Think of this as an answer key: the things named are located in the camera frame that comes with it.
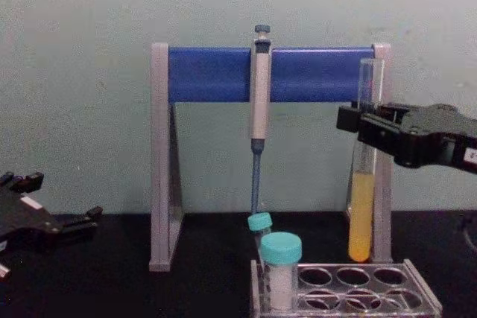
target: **pale green wall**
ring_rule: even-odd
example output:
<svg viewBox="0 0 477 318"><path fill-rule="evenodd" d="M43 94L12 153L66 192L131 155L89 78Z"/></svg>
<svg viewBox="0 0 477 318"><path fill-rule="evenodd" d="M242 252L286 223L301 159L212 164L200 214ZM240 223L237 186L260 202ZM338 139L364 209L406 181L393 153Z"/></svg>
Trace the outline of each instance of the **pale green wall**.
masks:
<svg viewBox="0 0 477 318"><path fill-rule="evenodd" d="M396 101L458 105L477 116L475 0L0 0L2 170L46 174L55 212L96 203L149 209L149 47L274 44L394 47ZM246 105L177 108L189 211L246 210ZM277 104L263 159L270 209L342 209L352 139L336 105ZM397 209L476 208L476 178L397 169Z"/></svg>

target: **black table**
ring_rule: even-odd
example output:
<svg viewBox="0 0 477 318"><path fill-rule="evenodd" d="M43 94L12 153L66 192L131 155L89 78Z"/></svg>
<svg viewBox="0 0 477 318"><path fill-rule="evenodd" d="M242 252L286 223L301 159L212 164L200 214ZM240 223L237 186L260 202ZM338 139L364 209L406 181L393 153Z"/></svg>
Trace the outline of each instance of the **black table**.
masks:
<svg viewBox="0 0 477 318"><path fill-rule="evenodd" d="M446 318L477 317L477 255L456 229L461 214L393 213L394 260L411 259ZM93 242L51 255L7 252L0 317L247 317L255 246L246 217L187 215L170 273L148 272L148 215L106 215ZM347 262L342 213L272 218L302 238L302 262Z"/></svg>

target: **teal cap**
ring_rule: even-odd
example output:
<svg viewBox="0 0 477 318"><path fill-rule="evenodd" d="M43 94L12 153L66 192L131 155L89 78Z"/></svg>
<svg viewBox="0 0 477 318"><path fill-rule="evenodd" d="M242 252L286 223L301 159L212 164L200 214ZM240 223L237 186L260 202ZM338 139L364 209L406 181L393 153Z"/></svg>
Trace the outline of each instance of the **teal cap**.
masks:
<svg viewBox="0 0 477 318"><path fill-rule="evenodd" d="M259 212L248 217L248 228L251 231L260 231L271 227L271 217L268 212Z"/></svg>
<svg viewBox="0 0 477 318"><path fill-rule="evenodd" d="M301 259L301 239L290 232L272 232L262 238L263 261L270 264L296 264Z"/></svg>

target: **label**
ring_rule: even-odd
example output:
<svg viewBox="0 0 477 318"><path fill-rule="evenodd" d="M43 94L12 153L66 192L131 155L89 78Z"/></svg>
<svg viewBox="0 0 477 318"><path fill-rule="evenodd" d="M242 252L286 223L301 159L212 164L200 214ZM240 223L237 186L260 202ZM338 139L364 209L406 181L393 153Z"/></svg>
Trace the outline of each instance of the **label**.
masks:
<svg viewBox="0 0 477 318"><path fill-rule="evenodd" d="M464 154L464 161L477 164L477 149L467 148Z"/></svg>
<svg viewBox="0 0 477 318"><path fill-rule="evenodd" d="M35 200L31 199L30 197L22 197L20 200L23 203L31 206L35 210L41 209L43 207L41 206L41 204L37 203Z"/></svg>

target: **yellow liquid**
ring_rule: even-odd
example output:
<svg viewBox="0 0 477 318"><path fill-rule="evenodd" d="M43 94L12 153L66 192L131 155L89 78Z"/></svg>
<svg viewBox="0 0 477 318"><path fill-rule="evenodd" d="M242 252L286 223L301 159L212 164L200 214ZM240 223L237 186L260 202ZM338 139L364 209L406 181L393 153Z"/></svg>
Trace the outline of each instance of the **yellow liquid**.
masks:
<svg viewBox="0 0 477 318"><path fill-rule="evenodd" d="M350 242L348 254L357 262L370 257L374 175L354 173L351 188Z"/></svg>

